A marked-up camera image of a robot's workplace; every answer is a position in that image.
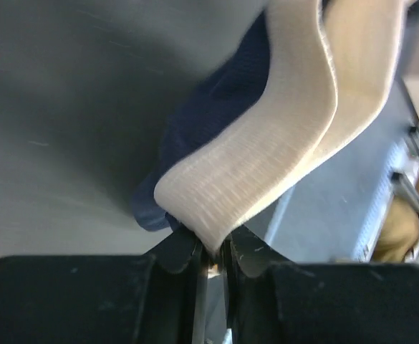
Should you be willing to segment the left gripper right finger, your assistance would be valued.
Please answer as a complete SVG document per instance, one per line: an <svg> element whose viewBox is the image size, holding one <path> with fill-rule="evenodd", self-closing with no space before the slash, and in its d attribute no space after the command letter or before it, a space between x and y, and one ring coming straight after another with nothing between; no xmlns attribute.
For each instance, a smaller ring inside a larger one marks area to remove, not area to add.
<svg viewBox="0 0 419 344"><path fill-rule="evenodd" d="M299 264L246 227L220 253L234 343L419 343L419 264Z"/></svg>

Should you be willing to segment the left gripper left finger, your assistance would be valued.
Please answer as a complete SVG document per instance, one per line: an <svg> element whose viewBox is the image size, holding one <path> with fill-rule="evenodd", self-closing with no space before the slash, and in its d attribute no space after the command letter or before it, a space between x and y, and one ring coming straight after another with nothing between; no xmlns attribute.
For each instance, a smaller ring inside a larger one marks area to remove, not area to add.
<svg viewBox="0 0 419 344"><path fill-rule="evenodd" d="M0 343L202 343L202 243L179 229L141 255L0 258Z"/></svg>

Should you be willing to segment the navy underwear with cream waistband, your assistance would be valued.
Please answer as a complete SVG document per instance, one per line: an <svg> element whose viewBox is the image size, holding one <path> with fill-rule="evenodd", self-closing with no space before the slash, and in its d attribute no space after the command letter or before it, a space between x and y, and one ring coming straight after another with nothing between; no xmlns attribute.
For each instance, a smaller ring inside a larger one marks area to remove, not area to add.
<svg viewBox="0 0 419 344"><path fill-rule="evenodd" d="M237 227L380 114L408 1L270 1L169 118L132 197L148 231L186 226L217 252Z"/></svg>

